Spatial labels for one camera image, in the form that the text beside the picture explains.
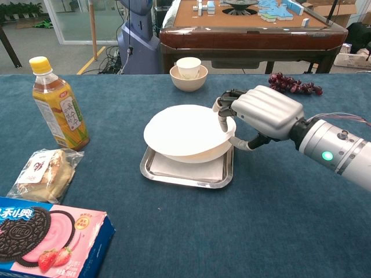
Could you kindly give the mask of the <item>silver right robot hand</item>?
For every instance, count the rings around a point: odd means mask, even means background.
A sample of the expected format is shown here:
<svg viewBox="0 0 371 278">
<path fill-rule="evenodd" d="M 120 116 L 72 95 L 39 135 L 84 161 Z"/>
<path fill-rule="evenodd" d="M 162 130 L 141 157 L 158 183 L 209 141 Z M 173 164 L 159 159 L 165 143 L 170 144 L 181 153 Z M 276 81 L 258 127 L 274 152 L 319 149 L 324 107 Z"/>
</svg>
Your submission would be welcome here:
<svg viewBox="0 0 371 278">
<path fill-rule="evenodd" d="M 236 116 L 258 131 L 250 141 L 232 136 L 228 141 L 236 148 L 252 151 L 273 141 L 286 141 L 293 126 L 304 119 L 303 105 L 267 86 L 242 91 L 231 89 L 216 98 L 213 112 L 223 132 L 227 132 L 227 118 Z"/>
</svg>

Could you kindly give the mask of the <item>white round plate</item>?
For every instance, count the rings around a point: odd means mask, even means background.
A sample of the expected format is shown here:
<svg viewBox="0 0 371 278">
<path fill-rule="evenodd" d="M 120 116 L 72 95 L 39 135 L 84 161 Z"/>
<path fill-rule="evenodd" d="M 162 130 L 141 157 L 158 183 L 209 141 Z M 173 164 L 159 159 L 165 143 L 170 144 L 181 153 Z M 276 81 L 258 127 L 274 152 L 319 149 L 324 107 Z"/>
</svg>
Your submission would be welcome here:
<svg viewBox="0 0 371 278">
<path fill-rule="evenodd" d="M 215 160 L 221 156 L 223 156 L 230 148 L 232 147 L 232 144 L 228 141 L 212 148 L 207 151 L 197 153 L 194 155 L 187 155 L 187 156 L 172 156 L 172 155 L 164 155 L 161 154 L 171 160 L 175 160 L 177 162 L 182 163 L 205 163 L 212 160 Z"/>
<path fill-rule="evenodd" d="M 227 126 L 222 131 L 218 113 L 211 108 L 175 105 L 152 117 L 144 129 L 144 141 L 163 155 L 190 156 L 227 142 L 236 131 L 233 118 L 227 118 Z"/>
</svg>

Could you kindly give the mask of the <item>red grape bunch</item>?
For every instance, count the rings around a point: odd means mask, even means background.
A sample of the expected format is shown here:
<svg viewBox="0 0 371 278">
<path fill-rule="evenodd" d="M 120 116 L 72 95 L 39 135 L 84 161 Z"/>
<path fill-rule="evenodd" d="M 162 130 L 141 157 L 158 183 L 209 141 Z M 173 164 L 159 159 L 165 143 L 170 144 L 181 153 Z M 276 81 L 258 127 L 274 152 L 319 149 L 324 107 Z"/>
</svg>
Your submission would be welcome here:
<svg viewBox="0 0 371 278">
<path fill-rule="evenodd" d="M 282 93 L 317 95 L 323 94 L 322 88 L 314 83 L 302 83 L 300 80 L 295 80 L 290 76 L 286 76 L 281 72 L 271 74 L 268 79 L 269 87 Z"/>
</svg>

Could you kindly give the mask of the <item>brown mahjong table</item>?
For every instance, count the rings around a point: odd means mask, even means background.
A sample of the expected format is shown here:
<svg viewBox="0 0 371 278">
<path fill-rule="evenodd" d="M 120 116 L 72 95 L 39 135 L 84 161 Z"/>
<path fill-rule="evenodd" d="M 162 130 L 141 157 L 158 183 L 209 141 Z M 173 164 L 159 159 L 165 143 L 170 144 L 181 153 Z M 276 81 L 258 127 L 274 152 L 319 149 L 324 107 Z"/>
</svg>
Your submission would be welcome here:
<svg viewBox="0 0 371 278">
<path fill-rule="evenodd" d="M 195 0 L 174 0 L 159 34 L 164 72 L 182 57 L 219 61 L 229 67 L 247 68 L 267 62 L 271 73 L 276 61 L 318 64 L 317 73 L 327 74 L 348 35 L 347 29 L 305 8 L 293 20 L 262 20 L 257 14 L 232 16 L 216 1 L 215 14 L 198 16 Z M 309 18 L 307 27 L 302 27 Z"/>
</svg>

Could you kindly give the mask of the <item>white paper cup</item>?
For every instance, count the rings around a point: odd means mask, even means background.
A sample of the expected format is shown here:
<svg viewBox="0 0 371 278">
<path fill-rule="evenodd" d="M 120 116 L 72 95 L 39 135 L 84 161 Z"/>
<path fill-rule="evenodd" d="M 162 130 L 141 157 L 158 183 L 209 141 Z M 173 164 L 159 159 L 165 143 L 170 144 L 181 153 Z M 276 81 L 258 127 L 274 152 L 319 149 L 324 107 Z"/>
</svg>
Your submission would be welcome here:
<svg viewBox="0 0 371 278">
<path fill-rule="evenodd" d="M 199 75 L 201 60 L 196 57 L 183 57 L 176 61 L 179 74 L 184 79 L 196 79 Z"/>
</svg>

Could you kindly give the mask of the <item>white plastic basket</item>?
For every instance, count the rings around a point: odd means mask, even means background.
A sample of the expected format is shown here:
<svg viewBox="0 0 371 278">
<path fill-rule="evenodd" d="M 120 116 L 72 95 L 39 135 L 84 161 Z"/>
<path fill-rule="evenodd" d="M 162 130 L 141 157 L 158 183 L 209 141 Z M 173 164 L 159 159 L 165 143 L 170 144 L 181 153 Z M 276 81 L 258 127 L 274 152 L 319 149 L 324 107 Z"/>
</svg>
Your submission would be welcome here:
<svg viewBox="0 0 371 278">
<path fill-rule="evenodd" d="M 371 70 L 371 57 L 363 54 L 339 53 L 334 60 L 334 65 Z"/>
</svg>

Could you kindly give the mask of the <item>white paper napkin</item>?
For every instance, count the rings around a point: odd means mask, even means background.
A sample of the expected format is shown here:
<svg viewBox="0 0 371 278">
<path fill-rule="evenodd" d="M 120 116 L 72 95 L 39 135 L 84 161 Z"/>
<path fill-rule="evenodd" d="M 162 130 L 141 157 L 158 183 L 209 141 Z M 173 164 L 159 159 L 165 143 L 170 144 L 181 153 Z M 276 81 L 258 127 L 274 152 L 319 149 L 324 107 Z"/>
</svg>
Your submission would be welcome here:
<svg viewBox="0 0 371 278">
<path fill-rule="evenodd" d="M 224 158 L 221 156 L 204 163 L 183 163 L 156 153 L 150 171 L 157 175 L 215 182 L 223 177 L 223 162 Z"/>
</svg>

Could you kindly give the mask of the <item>blue tablecloth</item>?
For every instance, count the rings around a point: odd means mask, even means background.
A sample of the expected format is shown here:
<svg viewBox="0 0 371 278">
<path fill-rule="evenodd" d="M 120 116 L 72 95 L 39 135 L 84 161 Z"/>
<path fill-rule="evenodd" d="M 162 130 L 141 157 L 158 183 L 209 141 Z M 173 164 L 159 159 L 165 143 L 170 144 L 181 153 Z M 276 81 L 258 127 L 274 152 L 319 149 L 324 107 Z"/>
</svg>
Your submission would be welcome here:
<svg viewBox="0 0 371 278">
<path fill-rule="evenodd" d="M 222 189 L 155 182 L 140 172 L 143 131 L 166 107 L 211 107 L 265 75 L 209 75 L 196 92 L 168 75 L 67 75 L 90 143 L 63 200 L 106 211 L 116 233 L 97 278 L 371 278 L 371 191 L 291 141 L 234 152 Z"/>
</svg>

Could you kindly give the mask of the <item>black mahjong table dial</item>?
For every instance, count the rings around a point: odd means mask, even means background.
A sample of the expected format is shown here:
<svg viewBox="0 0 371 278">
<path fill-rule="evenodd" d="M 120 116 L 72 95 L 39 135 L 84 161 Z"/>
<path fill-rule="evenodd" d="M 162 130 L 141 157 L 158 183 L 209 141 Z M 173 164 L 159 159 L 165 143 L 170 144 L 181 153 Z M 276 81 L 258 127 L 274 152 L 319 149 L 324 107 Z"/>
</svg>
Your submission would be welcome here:
<svg viewBox="0 0 371 278">
<path fill-rule="evenodd" d="M 222 10 L 225 14 L 233 16 L 250 16 L 257 13 L 257 11 L 249 9 L 249 6 L 257 5 L 258 0 L 225 0 L 224 3 L 231 6 L 228 9 Z"/>
</svg>

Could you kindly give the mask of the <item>black bag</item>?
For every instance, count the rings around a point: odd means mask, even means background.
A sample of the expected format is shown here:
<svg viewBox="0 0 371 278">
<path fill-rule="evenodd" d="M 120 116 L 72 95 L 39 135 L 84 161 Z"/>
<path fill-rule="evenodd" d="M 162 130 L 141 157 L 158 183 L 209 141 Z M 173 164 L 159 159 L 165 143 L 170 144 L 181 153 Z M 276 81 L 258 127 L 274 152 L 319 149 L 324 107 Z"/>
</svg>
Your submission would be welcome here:
<svg viewBox="0 0 371 278">
<path fill-rule="evenodd" d="M 351 44 L 351 54 L 356 54 L 360 49 L 371 42 L 371 25 L 352 23 L 347 27 L 348 35 L 345 43 Z"/>
</svg>

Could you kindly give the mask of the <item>small mahjong tile cluster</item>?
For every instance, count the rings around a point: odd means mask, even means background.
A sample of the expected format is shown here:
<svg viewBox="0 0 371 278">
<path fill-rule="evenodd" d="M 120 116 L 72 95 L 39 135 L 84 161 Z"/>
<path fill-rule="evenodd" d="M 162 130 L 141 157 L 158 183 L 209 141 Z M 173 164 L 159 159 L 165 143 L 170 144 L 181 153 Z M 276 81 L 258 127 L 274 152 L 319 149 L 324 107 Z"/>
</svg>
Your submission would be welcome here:
<svg viewBox="0 0 371 278">
<path fill-rule="evenodd" d="M 213 0 L 207 0 L 206 2 L 203 2 L 203 0 L 195 0 L 192 10 L 197 12 L 198 16 L 202 16 L 204 13 L 213 15 L 215 14 L 216 5 Z"/>
</svg>

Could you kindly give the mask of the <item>wooden pole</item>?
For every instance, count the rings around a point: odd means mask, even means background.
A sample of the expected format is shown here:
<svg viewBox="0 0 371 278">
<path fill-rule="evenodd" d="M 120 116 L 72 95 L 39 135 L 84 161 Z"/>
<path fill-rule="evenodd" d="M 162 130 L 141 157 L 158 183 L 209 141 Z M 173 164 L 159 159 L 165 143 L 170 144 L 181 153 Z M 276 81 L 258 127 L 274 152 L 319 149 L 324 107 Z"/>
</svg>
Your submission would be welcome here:
<svg viewBox="0 0 371 278">
<path fill-rule="evenodd" d="M 93 0 L 88 0 L 88 6 L 89 6 L 90 32 L 91 32 L 92 47 L 93 47 L 93 59 L 94 61 L 97 61 L 98 54 L 97 54 L 96 26 L 95 26 Z"/>
</svg>

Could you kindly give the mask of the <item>yellow capped tea bottle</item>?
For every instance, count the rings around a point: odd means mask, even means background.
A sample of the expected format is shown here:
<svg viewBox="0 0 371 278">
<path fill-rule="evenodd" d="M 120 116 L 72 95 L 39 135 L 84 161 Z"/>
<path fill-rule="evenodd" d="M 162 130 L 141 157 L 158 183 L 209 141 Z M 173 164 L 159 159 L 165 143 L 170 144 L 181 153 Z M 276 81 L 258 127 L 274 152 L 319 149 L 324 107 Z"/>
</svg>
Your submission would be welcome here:
<svg viewBox="0 0 371 278">
<path fill-rule="evenodd" d="M 52 136 L 62 148 L 81 150 L 90 138 L 71 86 L 53 73 L 46 57 L 33 57 L 29 64 L 35 75 L 32 97 Z"/>
</svg>

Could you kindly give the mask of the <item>plastic wrapped sandwich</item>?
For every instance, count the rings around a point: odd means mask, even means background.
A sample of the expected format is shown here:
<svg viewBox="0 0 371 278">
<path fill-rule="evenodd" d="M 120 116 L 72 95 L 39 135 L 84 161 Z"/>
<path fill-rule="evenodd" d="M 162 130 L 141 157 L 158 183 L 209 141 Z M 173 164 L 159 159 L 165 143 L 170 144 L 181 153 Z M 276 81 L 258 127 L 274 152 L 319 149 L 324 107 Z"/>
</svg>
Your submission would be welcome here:
<svg viewBox="0 0 371 278">
<path fill-rule="evenodd" d="M 83 156 L 69 148 L 34 152 L 6 196 L 59 204 Z"/>
</svg>

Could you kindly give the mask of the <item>green floor object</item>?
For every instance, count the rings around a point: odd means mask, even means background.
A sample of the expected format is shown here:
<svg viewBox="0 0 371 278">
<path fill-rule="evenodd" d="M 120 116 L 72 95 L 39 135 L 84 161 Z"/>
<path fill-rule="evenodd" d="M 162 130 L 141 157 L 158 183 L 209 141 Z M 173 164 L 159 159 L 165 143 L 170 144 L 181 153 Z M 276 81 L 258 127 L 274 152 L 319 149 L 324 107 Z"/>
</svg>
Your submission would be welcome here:
<svg viewBox="0 0 371 278">
<path fill-rule="evenodd" d="M 51 19 L 44 19 L 43 21 L 40 21 L 32 26 L 33 28 L 44 28 L 44 29 L 52 29 L 53 23 Z"/>
</svg>

